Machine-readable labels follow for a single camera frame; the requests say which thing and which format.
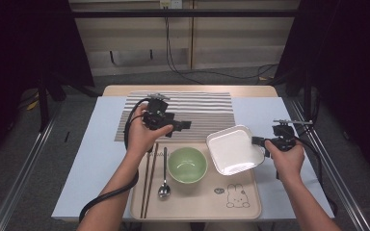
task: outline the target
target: hand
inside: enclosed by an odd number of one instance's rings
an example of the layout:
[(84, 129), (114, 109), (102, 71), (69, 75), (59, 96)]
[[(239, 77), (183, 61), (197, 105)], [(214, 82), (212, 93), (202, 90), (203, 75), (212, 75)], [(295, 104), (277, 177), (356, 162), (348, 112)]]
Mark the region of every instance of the hand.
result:
[(165, 136), (173, 129), (172, 125), (167, 125), (154, 131), (149, 130), (144, 126), (141, 119), (141, 115), (145, 109), (146, 104), (142, 104), (134, 112), (128, 134), (127, 153), (144, 155), (158, 138)]
[(278, 150), (270, 141), (265, 141), (267, 150), (271, 153), (281, 182), (288, 180), (301, 180), (300, 171), (304, 161), (304, 149), (301, 142), (286, 151)]

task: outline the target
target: right hand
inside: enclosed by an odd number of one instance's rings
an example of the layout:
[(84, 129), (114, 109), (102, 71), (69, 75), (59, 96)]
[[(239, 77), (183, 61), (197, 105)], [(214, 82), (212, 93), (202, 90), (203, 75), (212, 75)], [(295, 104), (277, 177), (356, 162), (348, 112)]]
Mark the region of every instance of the right hand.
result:
[(265, 141), (265, 145), (271, 153), (280, 181), (283, 183), (289, 180), (301, 181), (300, 171), (304, 162), (302, 143), (296, 141), (296, 145), (286, 152), (278, 150), (270, 141)]

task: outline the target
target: black curtain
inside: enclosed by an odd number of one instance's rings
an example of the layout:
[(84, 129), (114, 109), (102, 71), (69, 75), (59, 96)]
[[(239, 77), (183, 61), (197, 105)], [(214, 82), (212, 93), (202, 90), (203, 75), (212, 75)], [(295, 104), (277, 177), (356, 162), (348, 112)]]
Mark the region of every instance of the black curtain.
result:
[(67, 0), (0, 0), (0, 141), (14, 122), (22, 92), (42, 76), (52, 97), (64, 98), (64, 81), (93, 86), (87, 56)]
[(302, 0), (303, 12), (320, 11), (294, 21), (276, 78), (294, 95), (309, 77), (370, 163), (370, 0), (314, 6)]

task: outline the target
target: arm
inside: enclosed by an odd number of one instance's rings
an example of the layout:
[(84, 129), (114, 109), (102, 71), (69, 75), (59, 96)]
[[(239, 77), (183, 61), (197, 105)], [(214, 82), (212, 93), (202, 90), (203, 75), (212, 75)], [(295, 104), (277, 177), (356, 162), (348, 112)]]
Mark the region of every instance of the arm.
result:
[[(146, 105), (141, 105), (133, 117), (140, 116), (145, 108)], [(151, 131), (143, 125), (140, 118), (135, 118), (131, 123), (125, 157), (100, 194), (111, 192), (130, 183), (145, 153), (159, 137), (171, 130), (172, 125), (167, 125)], [(128, 195), (129, 191), (94, 205), (86, 213), (77, 230), (119, 230)]]
[(300, 176), (304, 149), (300, 142), (287, 152), (281, 152), (270, 141), (266, 148), (272, 153), (279, 178), (287, 191), (294, 214), (303, 230), (340, 230), (305, 187)]

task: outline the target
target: cartoon bunny print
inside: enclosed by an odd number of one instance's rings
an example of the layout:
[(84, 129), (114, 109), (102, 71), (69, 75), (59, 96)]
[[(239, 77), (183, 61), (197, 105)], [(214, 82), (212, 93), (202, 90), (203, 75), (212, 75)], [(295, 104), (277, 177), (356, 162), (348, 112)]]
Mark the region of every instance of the cartoon bunny print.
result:
[(248, 196), (240, 184), (227, 186), (227, 208), (248, 208), (250, 207)]

